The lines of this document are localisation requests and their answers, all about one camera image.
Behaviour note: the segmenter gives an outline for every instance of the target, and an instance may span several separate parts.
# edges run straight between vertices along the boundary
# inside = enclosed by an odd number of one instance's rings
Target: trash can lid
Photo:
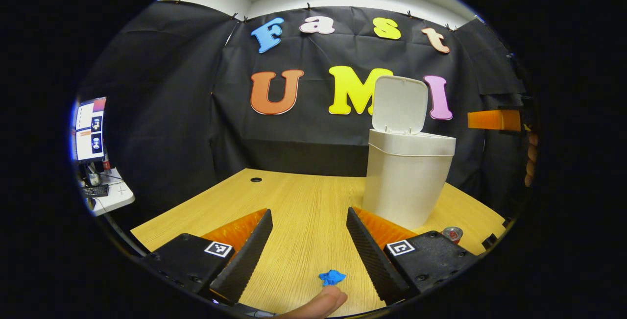
[[[420,133],[425,125],[428,96],[424,82],[402,76],[379,76],[374,86],[372,127],[387,133]]]

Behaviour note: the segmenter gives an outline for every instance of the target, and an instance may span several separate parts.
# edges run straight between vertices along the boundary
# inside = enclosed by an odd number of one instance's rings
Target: blue object
[[[257,37],[260,45],[259,53],[264,53],[281,42],[280,38],[274,38],[273,35],[281,35],[281,27],[278,24],[282,24],[284,21],[284,18],[274,18],[250,33],[251,36]]]
[[[341,272],[338,272],[336,270],[329,270],[329,272],[320,274],[318,276],[320,276],[320,279],[324,281],[324,283],[322,284],[323,286],[335,285],[336,283],[346,278],[345,274],[342,274]]]

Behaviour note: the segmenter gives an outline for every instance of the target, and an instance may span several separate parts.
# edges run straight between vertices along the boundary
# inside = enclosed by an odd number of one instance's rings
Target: table top
[[[128,185],[121,178],[117,169],[105,171],[100,175],[100,182],[109,185],[109,194],[107,196],[96,196],[94,200],[96,205],[92,210],[94,216],[100,216],[105,212],[116,210],[123,206],[129,205],[135,201],[135,196]]]
[[[259,177],[260,182],[251,178]],[[273,230],[240,303],[283,313],[307,303],[322,289],[318,274],[338,270],[348,300],[332,316],[385,306],[368,277],[346,228],[348,208],[361,207],[365,177],[316,176],[245,169],[131,232],[150,251],[187,232],[202,236],[262,208],[272,211]],[[448,183],[421,234],[457,226],[459,245],[475,255],[490,234],[500,237],[504,219]]]

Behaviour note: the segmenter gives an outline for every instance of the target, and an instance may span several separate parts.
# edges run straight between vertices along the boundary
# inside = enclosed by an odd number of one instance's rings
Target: monitor screen
[[[72,118],[72,154],[78,163],[103,161],[105,147],[103,123],[107,98],[95,98],[81,102]]]

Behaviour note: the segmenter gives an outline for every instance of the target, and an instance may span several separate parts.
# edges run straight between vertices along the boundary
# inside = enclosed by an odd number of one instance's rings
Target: orange letter
[[[444,40],[444,36],[437,33],[434,29],[425,28],[423,29],[423,33],[427,35],[429,42],[432,43],[434,49],[437,49],[441,53],[449,53],[451,51],[448,47],[442,44],[441,40]]]
[[[284,71],[281,76],[285,78],[285,93],[279,102],[268,100],[270,81],[276,76],[273,72],[259,72],[250,78],[253,80],[253,92],[250,94],[250,105],[260,114],[282,114],[291,110],[296,103],[298,92],[298,78],[305,73],[298,69]]]

